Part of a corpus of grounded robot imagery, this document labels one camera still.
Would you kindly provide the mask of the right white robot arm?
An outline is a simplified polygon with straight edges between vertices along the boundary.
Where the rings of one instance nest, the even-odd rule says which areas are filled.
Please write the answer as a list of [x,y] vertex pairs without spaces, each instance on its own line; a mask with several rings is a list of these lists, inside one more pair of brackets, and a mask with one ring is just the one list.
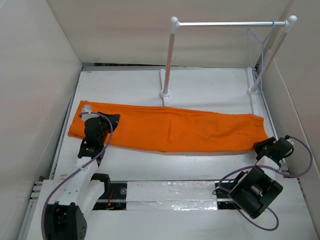
[[[288,136],[274,137],[253,144],[257,157],[266,157],[278,167],[280,160],[289,157],[294,151],[294,143]],[[261,165],[254,165],[249,171],[241,171],[231,184],[228,197],[231,198],[251,219],[259,217],[282,192],[283,186],[265,173]]]

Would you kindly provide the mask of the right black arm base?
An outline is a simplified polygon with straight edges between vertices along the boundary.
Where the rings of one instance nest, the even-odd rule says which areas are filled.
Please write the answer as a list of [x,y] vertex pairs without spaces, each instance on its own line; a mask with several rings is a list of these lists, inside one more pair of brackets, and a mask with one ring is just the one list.
[[215,183],[215,190],[212,194],[216,197],[218,210],[239,210],[240,207],[228,197],[228,193],[219,188],[218,182]]

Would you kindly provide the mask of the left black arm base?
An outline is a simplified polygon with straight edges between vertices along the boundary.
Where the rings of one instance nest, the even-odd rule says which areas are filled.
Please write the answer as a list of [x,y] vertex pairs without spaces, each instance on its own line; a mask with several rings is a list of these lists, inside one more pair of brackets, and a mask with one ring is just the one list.
[[104,184],[104,192],[95,203],[93,210],[122,211],[127,209],[127,181],[111,181],[108,174],[95,173],[92,180]]

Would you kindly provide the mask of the orange trousers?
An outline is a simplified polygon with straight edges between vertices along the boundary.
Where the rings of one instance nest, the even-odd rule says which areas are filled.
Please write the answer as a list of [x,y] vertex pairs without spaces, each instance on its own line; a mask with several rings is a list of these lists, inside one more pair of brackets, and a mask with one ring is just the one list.
[[94,112],[119,114],[113,146],[167,153],[242,152],[268,138],[264,118],[254,114],[224,114],[169,106],[138,106],[80,101],[68,136],[83,138],[79,114],[84,105]]

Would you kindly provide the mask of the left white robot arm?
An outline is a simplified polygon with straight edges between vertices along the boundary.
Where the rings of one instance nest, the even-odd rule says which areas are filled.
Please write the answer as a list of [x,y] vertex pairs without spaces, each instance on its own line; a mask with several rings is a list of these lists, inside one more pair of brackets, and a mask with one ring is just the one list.
[[97,173],[117,128],[120,115],[85,110],[84,122],[74,172],[47,197],[41,214],[44,240],[83,240],[87,233],[86,216],[99,198],[111,194],[108,174]]

